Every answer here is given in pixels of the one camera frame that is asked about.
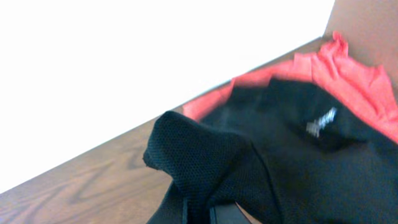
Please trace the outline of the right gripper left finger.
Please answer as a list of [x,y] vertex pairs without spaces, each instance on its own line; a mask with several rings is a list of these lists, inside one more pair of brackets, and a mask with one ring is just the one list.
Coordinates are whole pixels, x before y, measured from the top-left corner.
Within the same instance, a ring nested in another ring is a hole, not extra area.
[[147,224],[183,224],[187,221],[187,201],[177,186],[171,183],[161,204]]

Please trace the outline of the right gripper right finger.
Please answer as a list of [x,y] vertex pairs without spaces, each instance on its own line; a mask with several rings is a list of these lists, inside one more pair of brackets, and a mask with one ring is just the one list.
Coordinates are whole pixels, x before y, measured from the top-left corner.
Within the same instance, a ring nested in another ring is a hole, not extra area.
[[211,224],[251,224],[235,203],[216,205],[210,209]]

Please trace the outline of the black polo shirt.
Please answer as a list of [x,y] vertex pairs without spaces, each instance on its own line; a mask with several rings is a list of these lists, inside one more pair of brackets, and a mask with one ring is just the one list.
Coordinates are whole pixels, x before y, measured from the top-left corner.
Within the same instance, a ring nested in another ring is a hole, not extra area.
[[397,144],[321,88],[233,88],[200,121],[164,113],[143,157],[187,201],[187,223],[239,204],[263,223],[396,223]]

